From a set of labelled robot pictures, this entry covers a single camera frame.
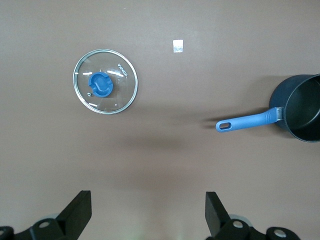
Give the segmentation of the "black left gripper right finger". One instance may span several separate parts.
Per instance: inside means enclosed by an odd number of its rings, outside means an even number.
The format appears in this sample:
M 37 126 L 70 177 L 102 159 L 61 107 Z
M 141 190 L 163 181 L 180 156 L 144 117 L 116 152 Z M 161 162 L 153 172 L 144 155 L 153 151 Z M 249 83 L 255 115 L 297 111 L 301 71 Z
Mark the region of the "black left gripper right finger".
M 270 227 L 266 233 L 257 231 L 240 218 L 231 218 L 216 192 L 205 194 L 205 220 L 209 240 L 299 240 L 293 231 L 283 227 Z

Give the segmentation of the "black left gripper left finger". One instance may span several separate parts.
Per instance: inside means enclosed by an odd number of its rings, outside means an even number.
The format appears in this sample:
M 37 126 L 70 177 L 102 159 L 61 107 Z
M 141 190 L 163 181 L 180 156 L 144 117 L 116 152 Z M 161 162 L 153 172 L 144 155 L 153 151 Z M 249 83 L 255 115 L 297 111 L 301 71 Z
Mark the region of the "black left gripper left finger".
M 91 191 L 82 190 L 57 217 L 42 219 L 19 233 L 15 233 L 10 226 L 1 226 L 0 238 L 2 240 L 77 240 L 91 217 Z

